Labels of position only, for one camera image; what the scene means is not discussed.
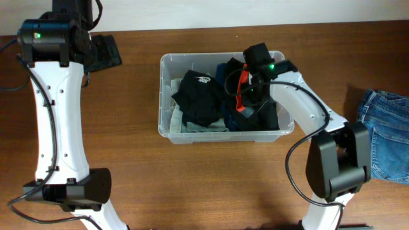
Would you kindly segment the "black shorts red waistband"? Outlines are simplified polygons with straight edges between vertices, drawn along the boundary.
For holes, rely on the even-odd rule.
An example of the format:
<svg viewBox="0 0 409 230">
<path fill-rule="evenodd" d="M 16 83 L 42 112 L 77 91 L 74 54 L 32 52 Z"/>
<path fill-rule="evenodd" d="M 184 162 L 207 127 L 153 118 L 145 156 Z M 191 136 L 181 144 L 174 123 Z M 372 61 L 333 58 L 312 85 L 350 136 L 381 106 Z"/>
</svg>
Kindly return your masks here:
<svg viewBox="0 0 409 230">
<path fill-rule="evenodd" d="M 235 58 L 231 58 L 224 67 L 224 76 L 222 81 L 228 77 L 228 92 L 233 94 L 237 92 L 240 80 L 241 70 L 245 64 Z M 270 131 L 280 130 L 277 104 L 272 99 L 255 106 L 246 107 L 242 112 L 236 109 L 237 100 L 235 96 L 229 96 L 224 92 L 224 115 L 225 126 L 230 132 L 250 132 L 250 131 Z"/>
</svg>

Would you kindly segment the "dark blue garment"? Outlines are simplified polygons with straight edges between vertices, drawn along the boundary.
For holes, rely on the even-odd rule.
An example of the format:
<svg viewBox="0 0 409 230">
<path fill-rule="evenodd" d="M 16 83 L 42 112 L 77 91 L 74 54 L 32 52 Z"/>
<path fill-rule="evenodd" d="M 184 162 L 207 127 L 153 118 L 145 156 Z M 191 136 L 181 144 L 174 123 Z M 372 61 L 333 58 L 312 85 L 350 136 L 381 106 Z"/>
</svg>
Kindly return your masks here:
<svg viewBox="0 0 409 230">
<path fill-rule="evenodd" d="M 217 65 L 217 71 L 216 71 L 216 81 L 224 87 L 224 81 L 225 81 L 225 68 L 226 68 L 226 63 L 220 63 Z M 233 119 L 231 113 L 227 110 L 226 104 L 223 103 L 220 107 L 221 113 L 224 117 L 224 123 L 226 128 L 229 129 L 230 132 L 239 132 L 239 126 L 237 122 Z"/>
</svg>

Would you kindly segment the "black garment with white logo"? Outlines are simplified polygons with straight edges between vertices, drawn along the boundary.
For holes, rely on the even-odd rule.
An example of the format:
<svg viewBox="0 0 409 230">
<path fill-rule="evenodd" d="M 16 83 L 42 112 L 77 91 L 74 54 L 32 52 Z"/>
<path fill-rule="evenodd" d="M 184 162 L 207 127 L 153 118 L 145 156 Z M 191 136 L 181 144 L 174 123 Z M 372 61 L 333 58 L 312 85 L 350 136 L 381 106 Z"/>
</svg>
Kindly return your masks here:
<svg viewBox="0 0 409 230">
<path fill-rule="evenodd" d="M 211 76 L 188 70 L 172 98 L 182 111 L 182 123 L 208 127 L 222 118 L 222 86 Z"/>
</svg>

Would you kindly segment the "light grey-blue jeans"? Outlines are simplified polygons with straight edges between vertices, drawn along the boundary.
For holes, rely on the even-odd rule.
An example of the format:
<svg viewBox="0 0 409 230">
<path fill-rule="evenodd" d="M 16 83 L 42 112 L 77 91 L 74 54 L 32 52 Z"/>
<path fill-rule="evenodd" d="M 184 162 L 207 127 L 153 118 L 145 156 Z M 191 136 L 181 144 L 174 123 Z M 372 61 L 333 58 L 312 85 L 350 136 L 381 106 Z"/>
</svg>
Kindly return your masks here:
<svg viewBox="0 0 409 230">
<path fill-rule="evenodd" d="M 177 90 L 173 94 L 175 94 L 178 91 L 181 80 L 182 79 L 176 79 L 174 81 L 174 85 L 177 87 Z M 223 115 L 220 120 L 212 123 L 209 126 L 200 126 L 200 125 L 190 123 L 190 122 L 184 125 L 182 123 L 182 111 L 180 110 L 179 106 L 176 103 L 173 114 L 171 116 L 171 125 L 170 125 L 171 133 L 202 133 L 202 132 L 227 132 L 227 131 L 228 131 L 228 128 L 226 128 L 225 126 Z"/>
</svg>

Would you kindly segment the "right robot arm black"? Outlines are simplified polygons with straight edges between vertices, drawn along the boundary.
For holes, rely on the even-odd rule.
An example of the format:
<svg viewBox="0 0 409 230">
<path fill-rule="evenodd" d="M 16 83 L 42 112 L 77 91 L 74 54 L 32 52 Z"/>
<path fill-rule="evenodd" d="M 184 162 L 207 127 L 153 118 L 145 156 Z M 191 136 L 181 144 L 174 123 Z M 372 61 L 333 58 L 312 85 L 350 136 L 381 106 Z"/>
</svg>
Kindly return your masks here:
<svg viewBox="0 0 409 230">
<path fill-rule="evenodd" d="M 307 197 L 290 179 L 291 186 L 309 203 L 297 229 L 340 229 L 344 209 L 363 185 L 371 180 L 369 130 L 362 122 L 350 123 L 338 115 L 307 85 L 298 68 L 289 60 L 274 61 L 266 45 L 244 50 L 249 87 L 255 99 L 269 96 L 283 106 L 304 131 L 285 159 L 289 160 L 302 143 L 310 143 L 305 174 L 313 192 Z"/>
</svg>

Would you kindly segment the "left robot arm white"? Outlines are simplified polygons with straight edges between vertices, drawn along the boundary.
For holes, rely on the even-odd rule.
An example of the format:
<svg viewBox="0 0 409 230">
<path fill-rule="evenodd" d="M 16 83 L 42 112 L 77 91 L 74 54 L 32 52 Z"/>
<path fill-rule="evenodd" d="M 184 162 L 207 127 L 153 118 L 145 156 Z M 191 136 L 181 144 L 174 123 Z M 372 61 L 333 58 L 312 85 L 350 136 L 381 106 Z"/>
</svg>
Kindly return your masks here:
<svg viewBox="0 0 409 230">
<path fill-rule="evenodd" d="M 18 32 L 18 59 L 35 94 L 38 163 L 23 200 L 59 206 L 88 229 L 126 229 L 110 200 L 106 168 L 90 168 L 82 141 L 81 90 L 89 75 L 119 66 L 111 35 L 91 35 L 100 1 L 54 1 L 51 11 L 27 19 Z"/>
</svg>

